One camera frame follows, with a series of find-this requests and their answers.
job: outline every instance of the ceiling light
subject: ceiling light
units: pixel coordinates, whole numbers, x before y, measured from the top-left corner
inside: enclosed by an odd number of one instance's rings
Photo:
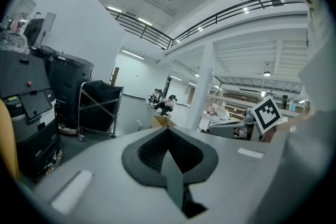
[[[119,13],[122,12],[121,9],[118,9],[118,8],[114,8],[114,7],[110,7],[110,6],[107,6],[107,8],[114,11],[114,12],[119,12]]]
[[[147,24],[149,26],[152,26],[152,24],[150,22],[147,22],[146,20],[144,19],[141,19],[141,18],[138,18],[139,21],[143,22],[144,24]]]
[[[127,53],[127,54],[130,54],[130,55],[133,55],[133,56],[135,56],[135,57],[138,57],[138,58],[140,58],[140,59],[144,59],[143,57],[141,57],[141,56],[139,56],[139,55],[136,55],[136,54],[133,54],[133,53],[131,53],[131,52],[129,52],[129,51],[126,51],[126,50],[122,50],[123,52],[125,52],[125,53]]]
[[[172,75],[170,75],[170,77],[173,78],[173,79],[182,80],[182,79],[179,79],[179,78],[174,77],[174,76],[172,76]]]

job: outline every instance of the caster wheel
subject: caster wheel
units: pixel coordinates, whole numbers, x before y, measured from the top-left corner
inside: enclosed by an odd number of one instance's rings
[[[80,142],[84,142],[84,135],[79,134],[79,135],[78,135],[78,140],[79,140]]]

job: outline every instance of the cardboard box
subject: cardboard box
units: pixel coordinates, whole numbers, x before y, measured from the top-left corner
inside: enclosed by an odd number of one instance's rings
[[[176,126],[176,124],[165,116],[154,116],[152,118],[151,128],[163,126]]]

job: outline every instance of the metal railing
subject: metal railing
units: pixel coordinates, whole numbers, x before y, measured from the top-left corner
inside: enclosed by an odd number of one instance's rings
[[[303,0],[249,0],[232,7],[226,8],[204,20],[199,22],[198,24],[192,26],[185,32],[181,33],[177,37],[173,39],[171,46],[174,46],[180,43],[183,39],[186,39],[199,31],[203,31],[205,28],[218,24],[221,21],[237,16],[239,14],[243,14],[246,12],[252,12],[257,9],[265,9],[269,7],[277,7],[277,6],[284,6],[288,4],[297,4],[297,3],[304,3]]]
[[[167,50],[173,39],[165,33],[155,29],[152,26],[141,23],[137,18],[124,13],[118,13],[106,8],[106,10],[118,21],[118,23],[130,32],[142,39],[145,39],[163,50]]]

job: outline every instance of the metal cart frame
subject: metal cart frame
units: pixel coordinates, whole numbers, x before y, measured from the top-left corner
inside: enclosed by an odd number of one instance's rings
[[[121,97],[122,97],[122,93],[123,93],[123,90],[124,90],[124,87],[121,88],[121,91],[120,91],[120,94],[119,94],[119,97],[117,99],[114,99],[114,100],[110,100],[110,101],[106,101],[106,102],[102,102],[102,103],[98,103],[95,99],[93,99],[85,90],[83,90],[83,87],[85,84],[89,84],[89,83],[94,83],[94,82],[97,82],[96,80],[95,81],[86,81],[86,82],[83,82],[80,86],[80,90],[79,90],[79,98],[78,98],[78,120],[77,120],[77,124],[78,124],[78,129],[77,129],[77,137],[78,137],[78,140],[83,142],[84,141],[84,135],[83,135],[83,129],[85,130],[89,130],[89,131],[92,131],[92,132],[95,132],[95,133],[108,133],[108,134],[111,134],[111,138],[116,138],[116,127],[117,127],[117,119],[118,119],[118,112],[119,112],[119,107],[120,107],[120,102],[121,102]],[[80,99],[81,99],[81,96],[82,94],[86,95],[94,104],[92,105],[87,105],[87,106],[81,106],[80,105]],[[113,114],[111,112],[109,112],[107,109],[105,109],[103,107],[103,105],[105,104],[109,104],[109,103],[114,103],[114,102],[117,102],[117,105],[114,107],[114,112]],[[114,118],[114,121],[113,121],[113,132],[110,132],[110,129],[111,127],[107,130],[107,132],[104,132],[104,131],[99,131],[99,130],[93,130],[93,129],[89,129],[89,128],[86,128],[86,127],[82,127],[80,126],[80,123],[79,123],[79,112],[81,110],[85,110],[85,109],[90,109],[90,108],[94,108],[98,106],[99,108],[101,108],[102,110],[104,110],[107,114],[109,114],[111,117]]]

